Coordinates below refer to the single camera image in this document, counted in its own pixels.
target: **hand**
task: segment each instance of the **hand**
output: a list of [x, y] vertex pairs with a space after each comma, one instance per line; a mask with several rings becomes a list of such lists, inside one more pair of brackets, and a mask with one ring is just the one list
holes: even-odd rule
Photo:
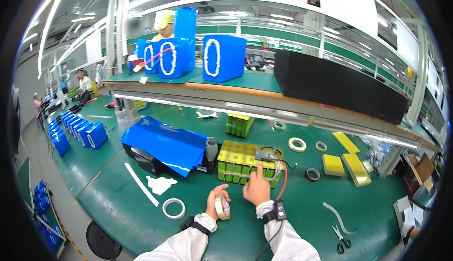
[[242, 196], [255, 207], [270, 200], [270, 183], [263, 176], [263, 162], [258, 162], [256, 172], [250, 173], [250, 180], [242, 188]]
[[216, 186], [214, 188], [214, 190], [211, 190], [211, 192], [209, 193], [209, 196], [207, 196], [207, 206], [206, 206], [205, 213], [207, 213], [209, 216], [211, 216], [211, 218], [213, 218], [216, 221], [219, 219], [219, 216], [217, 215], [217, 211], [216, 211], [216, 206], [215, 206], [216, 196], [220, 193], [223, 193], [223, 196], [225, 196], [225, 199], [228, 202], [231, 202], [228, 192], [226, 190], [224, 190], [227, 187], [228, 187], [228, 184]]

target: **water bottle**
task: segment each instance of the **water bottle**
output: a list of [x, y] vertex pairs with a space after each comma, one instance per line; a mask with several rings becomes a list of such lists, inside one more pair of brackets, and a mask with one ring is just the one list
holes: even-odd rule
[[206, 140], [206, 158], [209, 162], [212, 162], [217, 155], [218, 146], [216, 139], [208, 137]]

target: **tape roll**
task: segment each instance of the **tape roll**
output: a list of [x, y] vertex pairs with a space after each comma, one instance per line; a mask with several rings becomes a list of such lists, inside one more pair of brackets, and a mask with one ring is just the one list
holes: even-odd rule
[[230, 204], [225, 199], [222, 193], [218, 194], [215, 198], [214, 205], [216, 207], [217, 215], [221, 220], [227, 220], [230, 218]]
[[[294, 143], [299, 143], [301, 147], [297, 147], [296, 145], [294, 145]], [[292, 151], [295, 152], [304, 152], [305, 149], [307, 149], [307, 144], [305, 144], [305, 141], [297, 137], [290, 138], [288, 140], [288, 146]]]
[[326, 145], [324, 142], [322, 142], [322, 141], [316, 142], [315, 147], [316, 147], [316, 149], [317, 149], [318, 151], [321, 151], [321, 152], [327, 151], [327, 145]]
[[286, 128], [286, 124], [284, 122], [274, 121], [274, 122], [272, 122], [272, 124], [274, 125], [274, 128], [276, 128], [276, 129], [285, 129]]
[[[309, 174], [309, 172], [313, 172], [316, 174], [316, 177], [313, 177]], [[315, 169], [315, 168], [308, 168], [306, 171], [305, 171], [305, 178], [308, 180], [308, 181], [311, 181], [311, 182], [317, 182], [320, 178], [321, 178], [321, 174], [319, 173], [319, 170]]]
[[[172, 216], [172, 215], [169, 215], [167, 213], [167, 206], [170, 204], [170, 203], [178, 203], [179, 205], [181, 205], [183, 207], [183, 210], [181, 211], [181, 213], [179, 213], [178, 215], [176, 216]], [[169, 217], [170, 219], [173, 219], [173, 220], [178, 220], [182, 217], [184, 217], [184, 215], [186, 214], [186, 206], [184, 205], [184, 203], [177, 199], [177, 198], [170, 198], [170, 199], [167, 199], [167, 201], [165, 201], [163, 204], [162, 204], [162, 211], [163, 213], [165, 214], [165, 216]]]

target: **black tape roll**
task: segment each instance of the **black tape roll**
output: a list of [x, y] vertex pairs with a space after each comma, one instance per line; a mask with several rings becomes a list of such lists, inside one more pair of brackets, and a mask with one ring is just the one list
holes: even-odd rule
[[[316, 177], [312, 177], [309, 175], [309, 172], [313, 172], [316, 174]], [[311, 181], [311, 182], [317, 182], [320, 178], [321, 178], [321, 174], [319, 173], [319, 171], [315, 168], [308, 168], [306, 171], [305, 171], [305, 178], [308, 180], [308, 181]]]

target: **pink shirt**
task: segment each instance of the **pink shirt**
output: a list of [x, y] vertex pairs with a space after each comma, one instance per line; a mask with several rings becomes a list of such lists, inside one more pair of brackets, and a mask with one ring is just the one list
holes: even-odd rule
[[35, 118], [38, 118], [40, 109], [41, 109], [41, 102], [36, 99], [33, 99], [33, 113], [34, 113]]

